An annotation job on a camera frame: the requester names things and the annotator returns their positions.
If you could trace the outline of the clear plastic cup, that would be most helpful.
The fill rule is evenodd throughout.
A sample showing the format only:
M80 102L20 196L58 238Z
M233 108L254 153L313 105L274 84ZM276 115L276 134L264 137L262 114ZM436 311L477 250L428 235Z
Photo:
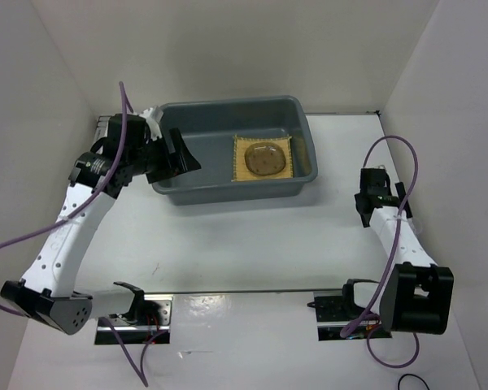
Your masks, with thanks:
M417 217L409 218L407 223L416 236L423 232L423 224Z

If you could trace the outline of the grey plastic bin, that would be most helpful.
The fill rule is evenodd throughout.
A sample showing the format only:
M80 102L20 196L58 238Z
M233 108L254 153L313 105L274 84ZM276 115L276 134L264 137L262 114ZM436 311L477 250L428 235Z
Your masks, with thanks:
M161 107L163 136L178 128L198 171L162 180L154 191L176 206L291 197L318 175L311 131L299 100L292 96L237 98L210 102L168 103ZM288 138L292 176L237 182L237 138L258 141Z

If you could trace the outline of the clear square plate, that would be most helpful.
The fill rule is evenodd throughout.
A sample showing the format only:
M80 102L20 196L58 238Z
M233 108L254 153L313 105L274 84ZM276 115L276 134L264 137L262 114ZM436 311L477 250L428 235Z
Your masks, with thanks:
M283 149L272 142L257 142L244 153L247 169L257 176L272 176L283 171L287 159Z

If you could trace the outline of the yellow bamboo mat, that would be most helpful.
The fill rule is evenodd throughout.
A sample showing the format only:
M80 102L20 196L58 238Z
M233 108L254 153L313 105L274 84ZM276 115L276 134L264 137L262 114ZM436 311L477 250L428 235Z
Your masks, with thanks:
M276 138L249 138L242 136L235 136L233 138L233 181L257 181L257 180L275 180L275 179L290 179L294 177L293 158L290 146L290 136L276 137ZM252 174L246 167L244 162L244 153L246 149L257 142L272 142L279 145L286 156L287 165L283 171L275 175L258 176Z

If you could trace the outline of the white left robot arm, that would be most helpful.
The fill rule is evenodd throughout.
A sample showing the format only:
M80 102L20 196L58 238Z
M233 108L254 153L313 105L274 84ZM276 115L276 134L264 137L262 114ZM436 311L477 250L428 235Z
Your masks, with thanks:
M141 288L117 282L106 292L77 292L76 277L99 224L133 177L149 184L200 169L178 128L153 137L147 120L114 115L106 136L75 162L57 227L29 269L8 280L0 296L22 315L73 335L90 319L118 315L127 324L143 320L152 304Z

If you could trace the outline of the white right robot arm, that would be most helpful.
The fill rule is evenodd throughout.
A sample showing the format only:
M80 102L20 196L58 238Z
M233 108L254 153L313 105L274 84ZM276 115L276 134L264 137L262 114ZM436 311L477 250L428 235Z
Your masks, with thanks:
M342 287L340 310L358 319L379 291L369 313L380 316L386 331L441 335L447 329L454 276L425 252L411 227L411 208L402 203L404 184L397 183L395 189L396 195L385 169L360 170L355 207L362 225L376 233L391 258L390 270L378 282L349 279Z

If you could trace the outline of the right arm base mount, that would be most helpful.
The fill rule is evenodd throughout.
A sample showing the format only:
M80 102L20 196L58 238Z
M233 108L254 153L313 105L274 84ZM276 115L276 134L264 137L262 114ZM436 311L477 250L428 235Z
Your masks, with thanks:
M341 289L314 292L307 307L315 312L318 341L362 340L377 325L375 321L363 321L347 338L342 338L342 328L356 319L363 312L363 308L346 302ZM378 329L373 338L391 338L391 334Z

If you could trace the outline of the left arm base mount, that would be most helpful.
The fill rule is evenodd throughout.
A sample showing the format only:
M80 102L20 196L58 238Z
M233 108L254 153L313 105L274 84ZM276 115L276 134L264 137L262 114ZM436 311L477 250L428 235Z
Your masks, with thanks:
M109 314L107 321L117 331L125 345L153 345L170 342L172 322L171 294L146 294L145 305L137 319L127 320L121 314Z

